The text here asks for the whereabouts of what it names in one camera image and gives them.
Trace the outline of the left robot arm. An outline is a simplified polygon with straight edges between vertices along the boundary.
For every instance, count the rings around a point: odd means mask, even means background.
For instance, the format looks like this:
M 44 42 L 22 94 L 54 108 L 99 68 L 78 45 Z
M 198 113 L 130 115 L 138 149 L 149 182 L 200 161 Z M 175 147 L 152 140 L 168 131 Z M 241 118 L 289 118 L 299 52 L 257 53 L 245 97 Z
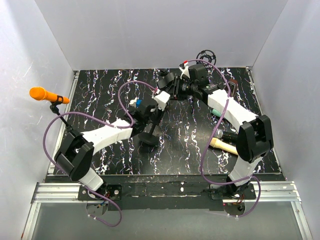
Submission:
M 54 162 L 72 181 L 87 187 L 95 200 L 103 199 L 107 193 L 107 184 L 91 168 L 93 156 L 107 146 L 135 136 L 147 145 L 157 145 L 159 138 L 153 135 L 153 130 L 161 120 L 167 102 L 158 97 L 139 103 L 131 100 L 133 109 L 111 124 L 106 122 L 103 127 L 85 132 L 68 126 L 67 135 L 54 156 Z

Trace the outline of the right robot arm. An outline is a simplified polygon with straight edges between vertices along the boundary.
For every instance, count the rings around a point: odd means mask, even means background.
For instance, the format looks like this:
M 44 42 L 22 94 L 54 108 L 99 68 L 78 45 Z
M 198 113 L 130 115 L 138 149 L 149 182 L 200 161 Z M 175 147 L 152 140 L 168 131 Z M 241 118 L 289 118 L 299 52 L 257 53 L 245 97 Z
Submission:
M 222 85 L 211 83 L 204 64 L 204 60 L 194 65 L 184 61 L 179 65 L 180 74 L 167 74 L 165 83 L 159 83 L 158 87 L 168 92 L 174 100 L 192 96 L 202 101 L 221 113 L 218 125 L 222 120 L 227 120 L 234 127 L 237 132 L 235 165 L 225 182 L 210 181 L 210 184 L 223 190 L 230 198 L 237 199 L 250 184 L 257 165 L 274 147 L 271 120 L 235 101 L 227 80 Z

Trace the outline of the teal microphone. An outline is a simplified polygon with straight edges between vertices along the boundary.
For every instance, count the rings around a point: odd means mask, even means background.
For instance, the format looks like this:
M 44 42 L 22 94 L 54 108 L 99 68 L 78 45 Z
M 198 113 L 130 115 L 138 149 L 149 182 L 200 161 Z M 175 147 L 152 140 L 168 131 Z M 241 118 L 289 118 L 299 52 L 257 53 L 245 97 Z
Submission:
M 210 113 L 211 113 L 216 119 L 220 119 L 221 116 L 222 116 L 222 113 L 219 112 L 219 111 L 218 111 L 217 109 L 215 109 L 215 108 L 212 108 L 212 109 L 210 110 Z

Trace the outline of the shock mount tripod stand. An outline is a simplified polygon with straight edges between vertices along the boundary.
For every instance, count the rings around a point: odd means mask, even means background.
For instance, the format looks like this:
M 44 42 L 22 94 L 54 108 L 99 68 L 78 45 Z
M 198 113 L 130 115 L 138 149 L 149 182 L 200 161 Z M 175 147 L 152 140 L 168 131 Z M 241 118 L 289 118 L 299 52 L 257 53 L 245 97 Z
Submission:
M 210 77 L 215 70 L 213 65 L 216 61 L 215 53 L 205 49 L 197 54 L 195 64 L 188 68 L 191 95 L 206 105 L 208 104 L 208 96 L 213 93 L 215 88 L 211 85 Z

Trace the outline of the black silver-grille microphone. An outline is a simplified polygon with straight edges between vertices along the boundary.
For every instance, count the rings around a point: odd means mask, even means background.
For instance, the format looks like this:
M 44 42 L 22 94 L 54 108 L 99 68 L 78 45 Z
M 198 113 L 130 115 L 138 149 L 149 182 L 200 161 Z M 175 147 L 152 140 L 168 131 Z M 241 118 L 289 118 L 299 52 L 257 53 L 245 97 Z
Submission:
M 238 135 L 233 132 L 223 131 L 221 129 L 217 129 L 215 134 L 213 135 L 214 138 L 222 139 L 223 141 L 227 142 L 236 142 Z

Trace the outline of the round base microphone stand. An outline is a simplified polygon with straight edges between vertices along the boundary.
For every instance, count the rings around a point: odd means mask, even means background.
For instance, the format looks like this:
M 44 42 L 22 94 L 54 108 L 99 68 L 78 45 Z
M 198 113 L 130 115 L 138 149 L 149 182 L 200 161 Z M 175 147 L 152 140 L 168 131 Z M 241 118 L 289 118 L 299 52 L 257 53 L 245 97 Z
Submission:
M 176 76 L 171 72 L 161 71 L 161 78 L 157 82 L 157 92 L 152 97 L 152 103 L 156 103 L 156 107 L 151 108 L 149 114 L 149 122 L 151 123 L 151 128 L 149 132 L 142 132 L 138 135 L 139 140 L 148 146 L 157 146 L 159 143 L 159 137 L 153 135 L 156 126 L 160 123 L 166 107 L 168 106 L 169 100 L 173 99 L 174 89 L 176 85 Z

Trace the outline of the cream microphone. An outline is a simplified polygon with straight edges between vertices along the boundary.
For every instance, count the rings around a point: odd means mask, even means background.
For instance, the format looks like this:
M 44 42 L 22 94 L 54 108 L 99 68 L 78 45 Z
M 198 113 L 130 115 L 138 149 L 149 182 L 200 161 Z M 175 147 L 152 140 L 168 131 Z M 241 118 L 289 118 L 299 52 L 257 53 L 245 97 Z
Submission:
M 234 155 L 238 155 L 238 152 L 235 146 L 225 143 L 218 138 L 213 137 L 209 145 L 213 148 L 220 149 Z

